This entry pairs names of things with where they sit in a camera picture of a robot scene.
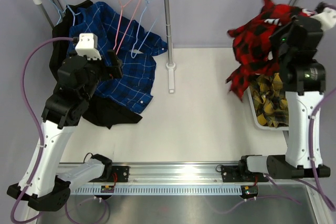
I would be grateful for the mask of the red black checked shirt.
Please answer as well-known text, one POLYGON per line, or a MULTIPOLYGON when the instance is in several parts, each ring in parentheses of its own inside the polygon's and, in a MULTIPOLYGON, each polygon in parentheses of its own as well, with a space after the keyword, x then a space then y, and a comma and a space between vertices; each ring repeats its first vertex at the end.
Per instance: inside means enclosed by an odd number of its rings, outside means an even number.
POLYGON ((275 4, 273 0, 262 0, 260 13, 246 24, 229 29, 228 36, 233 39, 233 52, 239 67, 226 79, 229 90, 240 100, 252 79, 257 75, 272 76, 279 71, 278 56, 268 59, 272 51, 269 37, 282 26, 291 22, 295 16, 310 17, 316 11, 298 6, 275 4))

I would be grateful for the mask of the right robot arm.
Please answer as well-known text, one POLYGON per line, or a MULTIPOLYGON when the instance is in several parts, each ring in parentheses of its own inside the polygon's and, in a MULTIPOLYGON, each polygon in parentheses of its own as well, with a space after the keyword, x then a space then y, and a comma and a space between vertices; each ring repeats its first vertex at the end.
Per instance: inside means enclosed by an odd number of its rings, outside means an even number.
POLYGON ((278 52, 279 75, 288 102, 287 150, 283 155, 242 156, 237 171, 242 180, 261 174, 275 179, 330 177, 331 170, 323 163, 319 144, 326 71, 314 59, 323 34, 321 21, 297 16, 270 36, 278 52))

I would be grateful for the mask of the yellow plaid shirt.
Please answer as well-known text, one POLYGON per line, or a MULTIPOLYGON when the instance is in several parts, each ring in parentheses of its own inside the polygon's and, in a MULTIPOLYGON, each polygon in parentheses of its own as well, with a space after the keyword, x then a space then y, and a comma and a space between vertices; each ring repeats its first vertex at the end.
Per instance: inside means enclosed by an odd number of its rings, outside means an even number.
POLYGON ((288 102, 278 73, 259 75, 250 83, 258 122, 263 126, 289 126, 288 102))

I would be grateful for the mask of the light blue wire hanger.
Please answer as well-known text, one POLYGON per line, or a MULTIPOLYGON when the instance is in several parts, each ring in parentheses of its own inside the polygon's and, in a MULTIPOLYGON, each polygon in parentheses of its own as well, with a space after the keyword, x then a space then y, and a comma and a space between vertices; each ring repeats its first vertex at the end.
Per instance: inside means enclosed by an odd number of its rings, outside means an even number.
POLYGON ((160 17, 161 13, 157 14, 155 20, 153 21, 151 27, 149 27, 149 18, 147 18, 147 15, 150 14, 150 17, 153 17, 153 12, 150 11, 150 7, 152 6, 152 2, 157 2, 158 0, 144 0, 144 9, 141 13, 140 19, 139 19, 139 25, 138 29, 136 31, 136 37, 135 42, 132 46, 131 50, 131 58, 134 59, 139 53, 144 53, 145 48, 144 44, 146 43, 146 40, 149 36, 149 33, 153 29, 154 25, 156 24, 158 18, 160 17))

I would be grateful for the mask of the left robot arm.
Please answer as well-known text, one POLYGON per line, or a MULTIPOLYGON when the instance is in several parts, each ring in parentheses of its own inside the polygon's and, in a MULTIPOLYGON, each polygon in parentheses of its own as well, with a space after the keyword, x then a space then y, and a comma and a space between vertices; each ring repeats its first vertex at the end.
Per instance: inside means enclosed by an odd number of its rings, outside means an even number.
POLYGON ((122 78, 122 61, 108 50, 111 65, 87 53, 72 52, 57 71, 58 81, 42 113, 42 136, 23 179, 10 185, 7 194, 24 200, 36 211, 58 211, 70 193, 87 182, 115 178, 112 160, 95 154, 78 167, 58 174, 58 164, 80 118, 89 108, 99 82, 122 78))

